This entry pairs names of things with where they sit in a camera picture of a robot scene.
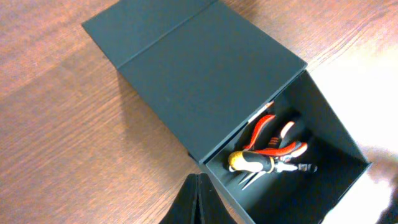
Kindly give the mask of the black box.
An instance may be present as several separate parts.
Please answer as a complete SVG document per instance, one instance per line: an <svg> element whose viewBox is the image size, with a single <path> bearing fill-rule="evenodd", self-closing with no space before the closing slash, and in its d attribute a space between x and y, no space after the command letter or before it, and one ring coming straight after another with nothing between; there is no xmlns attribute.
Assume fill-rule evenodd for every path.
<svg viewBox="0 0 398 224"><path fill-rule="evenodd" d="M370 165L306 62L221 1L119 1L83 28L247 223L320 223ZM318 170L243 190L227 159L270 101L282 119L300 115L298 162Z"/></svg>

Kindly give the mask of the yellow black stubby screwdriver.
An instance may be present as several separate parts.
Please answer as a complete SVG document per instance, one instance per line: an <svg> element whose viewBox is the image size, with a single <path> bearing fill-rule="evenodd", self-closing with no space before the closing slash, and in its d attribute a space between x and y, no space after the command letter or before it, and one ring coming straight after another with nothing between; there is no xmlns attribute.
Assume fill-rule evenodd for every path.
<svg viewBox="0 0 398 224"><path fill-rule="evenodd" d="M315 164L289 164L273 157L249 151L232 152L228 157L229 168L234 171L251 173L293 172L302 171L314 173L318 170Z"/></svg>

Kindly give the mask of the red handled cutting pliers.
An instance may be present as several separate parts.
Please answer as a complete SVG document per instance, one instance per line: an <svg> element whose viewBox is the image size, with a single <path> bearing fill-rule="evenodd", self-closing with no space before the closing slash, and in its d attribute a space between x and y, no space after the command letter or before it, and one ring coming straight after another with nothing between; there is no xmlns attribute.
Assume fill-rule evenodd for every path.
<svg viewBox="0 0 398 224"><path fill-rule="evenodd" d="M298 114L285 119L275 114L265 115L256 123L250 142L243 150L271 157L298 157L308 148L306 142L295 137L304 129L300 122Z"/></svg>

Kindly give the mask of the orange socket bit rail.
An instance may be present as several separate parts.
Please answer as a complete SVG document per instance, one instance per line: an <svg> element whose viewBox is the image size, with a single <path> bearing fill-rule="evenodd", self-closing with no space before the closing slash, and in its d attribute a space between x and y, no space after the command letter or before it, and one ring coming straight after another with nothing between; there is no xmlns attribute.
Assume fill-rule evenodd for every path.
<svg viewBox="0 0 398 224"><path fill-rule="evenodd" d="M270 101L266 103L261 109L256 111L249 119L248 119L248 124L253 122L255 119L257 119L261 115L266 115L266 114L274 114L275 109L274 109L274 101Z"/></svg>

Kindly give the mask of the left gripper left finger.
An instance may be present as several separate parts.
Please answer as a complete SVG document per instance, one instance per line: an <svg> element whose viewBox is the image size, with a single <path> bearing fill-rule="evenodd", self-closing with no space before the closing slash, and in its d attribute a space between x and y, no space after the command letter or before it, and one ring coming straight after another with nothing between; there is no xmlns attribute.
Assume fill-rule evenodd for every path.
<svg viewBox="0 0 398 224"><path fill-rule="evenodd" d="M194 224L197 200L198 176L189 174L160 224Z"/></svg>

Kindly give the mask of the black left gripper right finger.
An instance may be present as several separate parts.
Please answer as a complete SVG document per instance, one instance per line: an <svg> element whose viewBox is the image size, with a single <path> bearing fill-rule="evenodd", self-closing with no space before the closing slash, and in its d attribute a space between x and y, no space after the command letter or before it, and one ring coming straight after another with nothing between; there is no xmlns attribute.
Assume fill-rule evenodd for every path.
<svg viewBox="0 0 398 224"><path fill-rule="evenodd" d="M198 175L198 223L236 224L205 173Z"/></svg>

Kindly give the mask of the orange black long-nose pliers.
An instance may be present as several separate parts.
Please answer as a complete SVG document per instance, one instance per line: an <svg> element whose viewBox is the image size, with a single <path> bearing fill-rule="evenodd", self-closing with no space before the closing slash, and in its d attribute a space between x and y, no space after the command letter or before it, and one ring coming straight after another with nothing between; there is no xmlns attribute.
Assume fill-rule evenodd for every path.
<svg viewBox="0 0 398 224"><path fill-rule="evenodd" d="M275 135L270 138L264 149L256 149L256 141L264 132L265 126L265 122L258 122L249 145L244 146L242 151L230 154L228 158L230 170L246 172L239 182L243 185L243 190L265 174L295 170L307 172L313 167L308 164L296 165L289 162L308 149L308 144L300 140L301 135L306 132L303 122L288 121L275 131Z"/></svg>

